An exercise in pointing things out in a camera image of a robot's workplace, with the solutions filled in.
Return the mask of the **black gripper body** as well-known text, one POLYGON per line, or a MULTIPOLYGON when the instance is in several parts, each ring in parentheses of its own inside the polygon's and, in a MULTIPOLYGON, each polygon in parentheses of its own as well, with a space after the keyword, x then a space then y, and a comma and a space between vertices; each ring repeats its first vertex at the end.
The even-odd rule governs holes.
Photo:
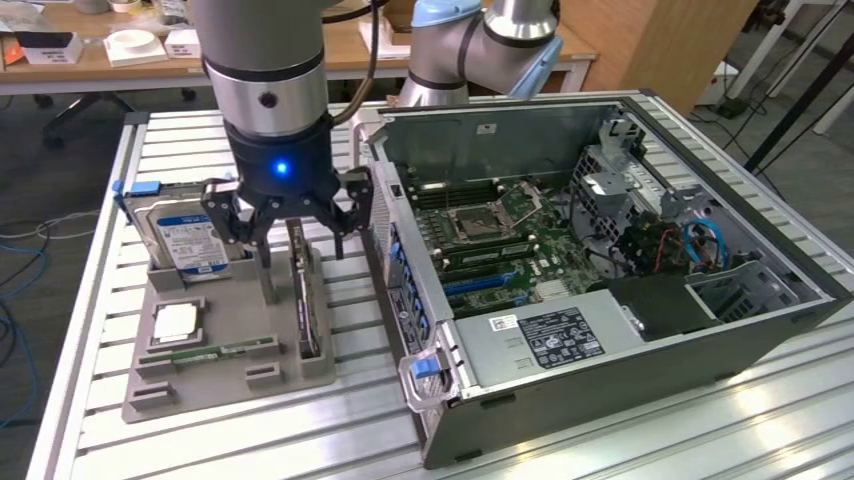
POLYGON ((238 173, 238 197, 253 207, 277 204, 278 216, 324 216, 338 191, 332 165, 332 116, 324 113, 285 136, 241 132, 225 123, 238 173))

